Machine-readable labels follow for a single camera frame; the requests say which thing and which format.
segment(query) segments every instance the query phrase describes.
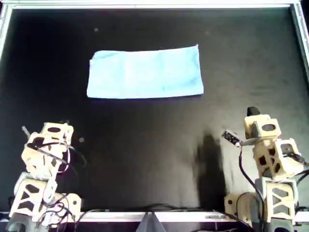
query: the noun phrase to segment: folded cloth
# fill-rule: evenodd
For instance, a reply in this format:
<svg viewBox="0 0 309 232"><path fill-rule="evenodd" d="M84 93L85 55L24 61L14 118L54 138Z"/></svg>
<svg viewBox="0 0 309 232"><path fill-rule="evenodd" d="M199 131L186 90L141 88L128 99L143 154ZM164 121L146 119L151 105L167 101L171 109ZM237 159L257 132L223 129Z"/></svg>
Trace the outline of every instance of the folded cloth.
<svg viewBox="0 0 309 232"><path fill-rule="evenodd" d="M90 98L167 98L203 92L197 45L159 51L98 51L90 60Z"/></svg>

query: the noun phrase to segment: beige 3d-printed bracket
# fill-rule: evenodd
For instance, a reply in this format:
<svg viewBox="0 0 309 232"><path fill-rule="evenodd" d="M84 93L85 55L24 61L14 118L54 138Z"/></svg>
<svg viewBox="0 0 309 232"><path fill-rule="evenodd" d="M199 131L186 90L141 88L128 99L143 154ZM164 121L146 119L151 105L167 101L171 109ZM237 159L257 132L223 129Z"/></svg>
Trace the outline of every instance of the beige 3d-printed bracket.
<svg viewBox="0 0 309 232"><path fill-rule="evenodd" d="M255 200L254 192L245 192L243 194L229 194L224 198L225 212L238 217L252 226L250 204Z"/></svg>
<svg viewBox="0 0 309 232"><path fill-rule="evenodd" d="M302 172L304 165L290 157L284 157L286 152L300 155L294 139L259 141L253 148L253 158L255 159L259 176L284 180Z"/></svg>
<svg viewBox="0 0 309 232"><path fill-rule="evenodd" d="M267 222L272 218L282 218L295 225L294 203L293 189L289 184L266 182Z"/></svg>
<svg viewBox="0 0 309 232"><path fill-rule="evenodd" d="M270 118L269 115L255 115L245 117L246 139L251 138L277 138L281 135L281 130L277 119Z"/></svg>

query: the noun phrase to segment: wire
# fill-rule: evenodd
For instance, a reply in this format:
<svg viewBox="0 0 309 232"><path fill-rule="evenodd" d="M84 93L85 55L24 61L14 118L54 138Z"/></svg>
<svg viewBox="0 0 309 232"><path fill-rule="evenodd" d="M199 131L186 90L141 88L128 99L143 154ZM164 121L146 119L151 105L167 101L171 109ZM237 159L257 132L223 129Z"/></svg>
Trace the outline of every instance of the wire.
<svg viewBox="0 0 309 232"><path fill-rule="evenodd" d="M265 203L264 203L264 199L262 197L261 192L256 188L254 182L250 179L250 177L246 174L246 172L244 171L243 167L242 167L242 147L240 147L240 153L239 153L239 168L241 173L243 174L243 176L247 179L247 181L252 185L252 187L255 189L257 195L259 196L261 202L262 202L262 215L260 217L260 221L261 221L261 231L264 232L264 218L265 218Z"/></svg>
<svg viewBox="0 0 309 232"><path fill-rule="evenodd" d="M39 220L37 221L37 223L36 223L36 228L38 228L38 226L39 226L39 224L41 224L42 222L43 222L43 220L44 220L44 218L45 218L45 216L46 216L46 214L47 213L55 213L56 215L57 215L57 217L61 217L58 213L60 213L63 209L64 209L64 203L62 203L62 202L59 202L59 203L57 203L57 204L62 204L62 208L60 209L60 210L58 210L58 211L56 211L56 210L46 210L41 216L40 216L40 218L39 218Z"/></svg>
<svg viewBox="0 0 309 232"><path fill-rule="evenodd" d="M220 214L224 214L225 216L228 216L230 219L233 219L235 221L240 222L241 224L246 226L249 229L249 231L256 232L255 229L253 229L248 223L244 222L243 220L239 219L238 217L236 217L236 216L234 216L232 214L225 213L225 212L224 213L223 212L219 212L219 211L217 211L217 212L220 213Z"/></svg>
<svg viewBox="0 0 309 232"><path fill-rule="evenodd" d="M236 201L236 215L238 217L238 201L239 199L243 196L243 195L246 195L247 193L250 193L250 192L244 192L242 193L238 198L237 198L237 201Z"/></svg>
<svg viewBox="0 0 309 232"><path fill-rule="evenodd" d="M309 175L309 172L305 172L296 182L296 185L298 186L300 182L305 179Z"/></svg>
<svg viewBox="0 0 309 232"><path fill-rule="evenodd" d="M49 153L49 152L46 152L46 151L40 149L40 148L42 148L43 146L55 145L55 144L59 144L59 143L48 143L48 144L43 144L43 145L37 145L37 144L34 144L34 143L28 143L28 144L27 144L27 147L29 147L29 148L31 148L31 149L33 149L33 150L35 150L35 151L41 152L42 154L47 155L47 156L49 156L49 157L52 157L52 158L58 160L59 162L61 162L61 163L63 163L63 164L66 164L67 166L70 166L70 167L73 169L74 173L75 173L76 175L78 175L77 172L76 172L76 170L75 170L75 168L73 167L73 165L69 164L69 163L68 163L67 161L65 161L64 159L60 159L59 157L54 156L53 154L51 154L51 153Z"/></svg>
<svg viewBox="0 0 309 232"><path fill-rule="evenodd" d="M67 157L67 162L70 163L71 161L71 154L70 154L70 149L67 148L67 153L68 153L68 157ZM58 171L57 173L64 173L67 169L69 168L68 165L65 166L63 171Z"/></svg>
<svg viewBox="0 0 309 232"><path fill-rule="evenodd" d="M51 145L64 145L64 146L66 146L68 149L71 149L72 151L74 151L76 154L78 154L78 155L82 158L82 160L83 160L83 162L84 162L83 167L85 167L85 166L87 165L87 160L86 160L85 156L84 156L81 152L79 152L78 150L76 150L73 146L68 145L68 144L66 144L66 143L62 143L62 142L51 142L51 143L46 143L46 144L40 144L40 145L38 145L38 146L39 146L39 147L44 147L44 146L51 146Z"/></svg>
<svg viewBox="0 0 309 232"><path fill-rule="evenodd" d="M74 225L74 232L76 232L76 229L77 229L77 226L79 225L81 219L88 213L91 213L91 212L100 212L101 210L100 209L91 209L91 210L88 210L86 212L84 212L80 218L76 221L75 225Z"/></svg>

